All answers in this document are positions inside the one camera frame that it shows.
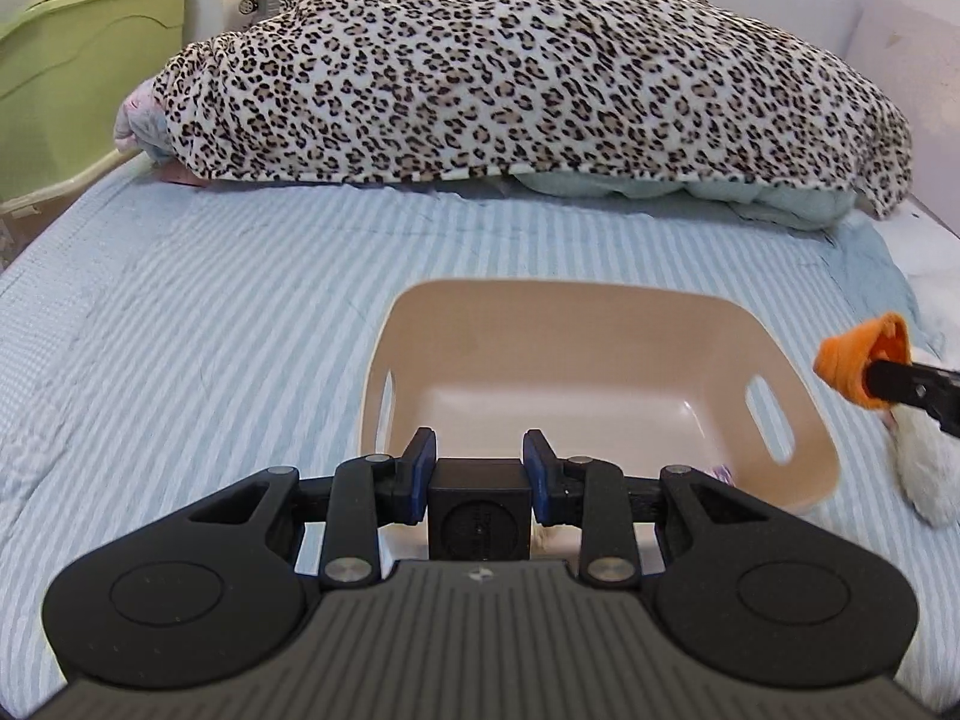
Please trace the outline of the teal green quilt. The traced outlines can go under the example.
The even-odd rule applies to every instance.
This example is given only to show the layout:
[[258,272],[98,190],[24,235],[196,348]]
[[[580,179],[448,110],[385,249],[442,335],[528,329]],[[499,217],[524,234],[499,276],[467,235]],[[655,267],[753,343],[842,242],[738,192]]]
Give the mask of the teal green quilt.
[[581,172],[521,174],[517,180],[525,188],[555,199],[657,200],[683,195],[700,202],[724,203],[744,220],[779,224],[799,231],[820,231],[835,226],[857,203],[855,190],[773,187],[737,181],[647,181]]

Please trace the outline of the pink floral pillow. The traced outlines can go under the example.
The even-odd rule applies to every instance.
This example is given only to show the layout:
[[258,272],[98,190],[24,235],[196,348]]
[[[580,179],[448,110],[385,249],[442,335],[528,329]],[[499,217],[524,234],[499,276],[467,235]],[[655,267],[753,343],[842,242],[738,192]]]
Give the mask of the pink floral pillow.
[[112,140],[119,153],[143,151],[156,164],[176,159],[167,132],[166,114],[153,89],[153,78],[141,82],[117,109]]

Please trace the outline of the white plush toy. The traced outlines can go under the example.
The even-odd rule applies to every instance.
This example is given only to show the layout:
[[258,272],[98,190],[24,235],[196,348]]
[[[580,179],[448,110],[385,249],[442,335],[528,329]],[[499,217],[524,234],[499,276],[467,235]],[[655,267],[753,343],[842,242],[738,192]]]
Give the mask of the white plush toy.
[[[914,362],[958,369],[958,273],[942,271],[911,280],[926,343],[911,344]],[[958,439],[916,408],[895,406],[895,466],[903,493],[934,528],[958,523]]]

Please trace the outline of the small purple blue box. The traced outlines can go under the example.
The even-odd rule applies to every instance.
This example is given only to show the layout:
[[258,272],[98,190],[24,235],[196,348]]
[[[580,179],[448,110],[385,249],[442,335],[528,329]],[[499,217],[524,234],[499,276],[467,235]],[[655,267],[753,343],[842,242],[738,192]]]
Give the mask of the small purple blue box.
[[727,484],[727,486],[734,486],[734,484],[736,484],[732,470],[727,465],[713,466],[713,468],[709,470],[709,474],[721,483]]

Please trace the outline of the small black cube box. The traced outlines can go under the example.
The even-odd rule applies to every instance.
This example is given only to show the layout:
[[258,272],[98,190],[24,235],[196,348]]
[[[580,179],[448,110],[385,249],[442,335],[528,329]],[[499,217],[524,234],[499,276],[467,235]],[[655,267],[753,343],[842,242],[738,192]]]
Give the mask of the small black cube box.
[[431,561],[526,561],[532,489],[516,458],[441,458],[428,488]]

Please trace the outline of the striped light blue bedsheet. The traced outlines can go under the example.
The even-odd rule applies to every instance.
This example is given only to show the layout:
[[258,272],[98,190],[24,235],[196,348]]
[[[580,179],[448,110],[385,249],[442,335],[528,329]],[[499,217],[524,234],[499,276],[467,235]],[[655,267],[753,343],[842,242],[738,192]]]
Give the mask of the striped light blue bedsheet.
[[3,271],[3,707],[62,684],[41,603],[75,557],[264,466],[355,455],[387,310],[434,278],[715,294],[799,369],[866,317],[918,312],[861,215],[800,232],[685,193],[189,188],[130,161]]

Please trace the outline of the beige plastic storage basket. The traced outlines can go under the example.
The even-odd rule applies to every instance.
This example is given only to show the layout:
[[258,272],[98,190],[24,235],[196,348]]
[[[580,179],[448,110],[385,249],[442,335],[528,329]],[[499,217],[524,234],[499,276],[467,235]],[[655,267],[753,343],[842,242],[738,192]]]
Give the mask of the beige plastic storage basket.
[[727,465],[737,488],[799,514],[838,452],[809,388],[747,309],[621,284],[436,280],[382,324],[359,448],[398,454],[429,427],[444,458],[512,458],[530,429],[562,457],[654,478]]

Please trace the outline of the leopard print blanket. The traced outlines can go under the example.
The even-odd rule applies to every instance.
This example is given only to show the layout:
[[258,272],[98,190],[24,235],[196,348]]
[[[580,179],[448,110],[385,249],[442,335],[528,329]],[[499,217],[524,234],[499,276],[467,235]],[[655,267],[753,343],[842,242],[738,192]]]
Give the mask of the leopard print blanket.
[[709,0],[280,0],[153,78],[207,181],[589,174],[908,197],[907,117],[835,54]]

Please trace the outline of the orange fabric pouch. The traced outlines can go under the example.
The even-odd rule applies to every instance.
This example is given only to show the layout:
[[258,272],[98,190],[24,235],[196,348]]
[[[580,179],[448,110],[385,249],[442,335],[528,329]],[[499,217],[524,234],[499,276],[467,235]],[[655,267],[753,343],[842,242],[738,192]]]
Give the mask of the orange fabric pouch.
[[892,402],[867,387],[867,367],[875,361],[913,362],[907,322],[896,312],[823,340],[814,359],[814,372],[850,403],[866,410],[888,410]]

